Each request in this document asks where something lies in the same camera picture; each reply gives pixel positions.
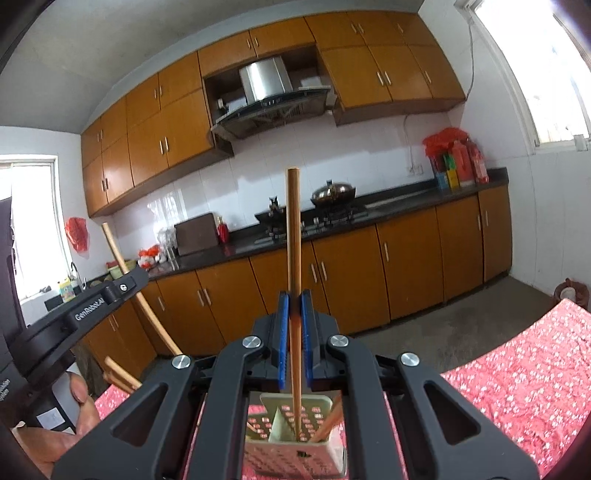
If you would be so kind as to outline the person's left hand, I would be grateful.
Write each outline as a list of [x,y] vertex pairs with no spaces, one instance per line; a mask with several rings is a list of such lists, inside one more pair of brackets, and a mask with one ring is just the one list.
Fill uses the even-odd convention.
[[69,388],[80,408],[74,435],[27,426],[12,429],[20,447],[46,478],[51,477],[55,463],[100,422],[85,380],[70,373]]

